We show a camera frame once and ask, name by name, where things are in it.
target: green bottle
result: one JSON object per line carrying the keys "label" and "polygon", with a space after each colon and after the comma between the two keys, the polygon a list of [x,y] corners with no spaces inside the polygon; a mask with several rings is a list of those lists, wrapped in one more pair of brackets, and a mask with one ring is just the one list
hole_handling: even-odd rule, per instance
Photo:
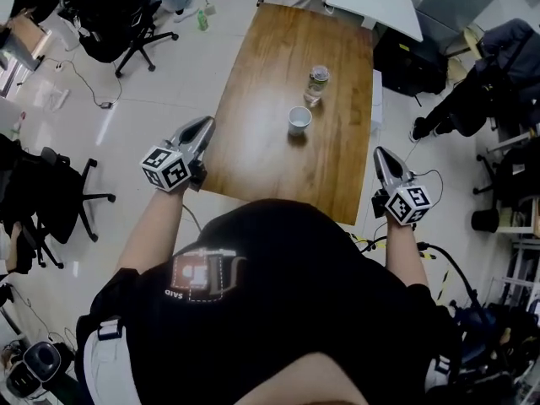
{"label": "green bottle", "polygon": [[202,10],[199,10],[197,19],[199,21],[199,29],[201,31],[206,31],[208,29],[208,18]]}

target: black case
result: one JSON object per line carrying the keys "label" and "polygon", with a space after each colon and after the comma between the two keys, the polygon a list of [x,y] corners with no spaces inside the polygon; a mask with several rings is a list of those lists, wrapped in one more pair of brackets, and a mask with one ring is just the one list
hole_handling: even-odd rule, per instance
{"label": "black case", "polygon": [[374,51],[375,69],[382,73],[382,85],[415,96],[438,94],[445,89],[448,60],[429,37],[423,42],[389,29]]}

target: desk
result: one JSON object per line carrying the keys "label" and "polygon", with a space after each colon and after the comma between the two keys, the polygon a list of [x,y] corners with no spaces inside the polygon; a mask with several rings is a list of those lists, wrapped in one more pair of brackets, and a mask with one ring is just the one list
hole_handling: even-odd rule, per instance
{"label": "desk", "polygon": [[[310,70],[330,82],[306,137],[288,136]],[[341,19],[262,4],[242,43],[205,154],[202,189],[245,201],[309,203],[354,224],[370,140],[371,33]]]}
{"label": "desk", "polygon": [[327,0],[327,5],[362,15],[366,29],[381,23],[416,41],[424,39],[412,0]]}

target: white floor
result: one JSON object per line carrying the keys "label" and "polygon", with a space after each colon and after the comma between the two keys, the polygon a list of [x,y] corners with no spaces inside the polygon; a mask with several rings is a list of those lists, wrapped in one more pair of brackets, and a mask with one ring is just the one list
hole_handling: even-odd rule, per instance
{"label": "white floor", "polygon": [[[173,24],[169,19],[161,31],[174,30],[180,39],[177,42],[166,40],[149,49],[157,67],[154,73],[147,70],[140,56],[127,64],[121,80],[121,98],[110,111],[94,105],[90,92],[70,67],[55,73],[56,64],[51,61],[45,62],[10,95],[28,112],[21,138],[31,153],[39,154],[43,147],[52,147],[69,156],[77,170],[83,169],[88,158],[97,159],[99,166],[91,171],[86,192],[117,195],[114,204],[107,201],[91,203],[90,221],[100,236],[97,243],[90,241],[80,221],[66,245],[51,243],[55,253],[66,263],[64,270],[48,263],[45,269],[36,266],[27,276],[14,274],[10,278],[20,293],[31,300],[33,308],[51,331],[62,335],[64,327],[74,331],[78,317],[88,312],[92,299],[111,277],[130,230],[153,192],[138,166],[139,160],[153,144],[169,137],[184,122],[198,116],[214,115],[218,108],[230,70],[257,10],[257,0],[211,1],[218,13],[209,20],[209,32],[198,31],[195,18],[180,24]],[[316,0],[313,8],[321,10],[321,1]],[[47,56],[73,61],[96,91],[99,102],[117,97],[119,86],[112,65],[94,61],[82,47],[65,52],[55,42]],[[63,108],[57,112],[48,110],[52,88],[71,89]],[[370,206],[370,197],[379,188],[373,166],[373,148],[382,145],[406,158],[413,147],[408,140],[408,130],[414,118],[427,115],[442,99],[432,94],[421,94],[418,98],[422,107],[414,99],[384,91],[381,106],[385,125],[370,139],[370,157],[356,225],[344,227],[358,236],[372,238],[375,229],[383,223],[382,219],[374,218]],[[487,202],[472,195],[473,187],[482,184],[485,178],[475,156],[493,141],[494,134],[488,127],[473,138],[452,133],[422,141],[408,158],[412,169],[418,172],[437,169],[444,179],[443,197],[420,223],[417,238],[445,247],[481,295],[494,272],[505,268],[509,250],[506,239],[479,234],[469,225],[472,211]],[[439,177],[430,174],[421,181],[428,187],[431,197],[438,199]],[[186,196],[186,205],[202,225],[241,204],[242,201],[209,192],[189,192]],[[378,235],[384,233],[385,227]],[[196,238],[197,228],[185,215],[177,247]],[[383,262],[384,251],[373,252],[370,257]],[[435,261],[426,262],[425,266],[436,296],[447,269],[446,261],[439,256]],[[447,304],[452,298],[461,302],[466,300],[464,288],[454,273],[451,273],[441,302]],[[45,329],[30,310],[20,300],[16,300],[16,308],[19,323],[29,337],[44,339]]]}

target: white desk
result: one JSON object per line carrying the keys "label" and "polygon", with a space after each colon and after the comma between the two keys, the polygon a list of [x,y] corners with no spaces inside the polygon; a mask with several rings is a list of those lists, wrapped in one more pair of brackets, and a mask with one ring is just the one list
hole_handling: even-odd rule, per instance
{"label": "white desk", "polygon": [[327,5],[362,15],[366,29],[381,23],[416,41],[424,39],[412,0],[327,0]]}

